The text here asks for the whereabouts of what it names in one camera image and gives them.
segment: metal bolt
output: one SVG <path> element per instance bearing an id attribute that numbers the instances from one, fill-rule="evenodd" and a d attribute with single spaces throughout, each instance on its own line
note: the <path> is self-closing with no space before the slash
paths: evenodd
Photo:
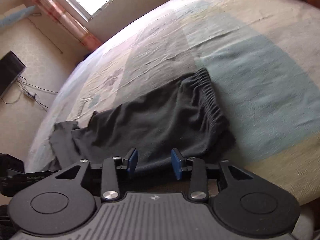
<path id="1" fill-rule="evenodd" d="M 206 196 L 207 194 L 202 191 L 194 191 L 190 194 L 193 199 L 204 199 Z"/>
<path id="2" fill-rule="evenodd" d="M 105 193 L 103 193 L 102 196 L 105 199 L 114 199 L 114 198 L 117 198 L 119 196 L 119 194 L 118 194 L 118 192 L 115 192 L 113 190 L 109 190 L 109 191 L 106 191 Z"/>

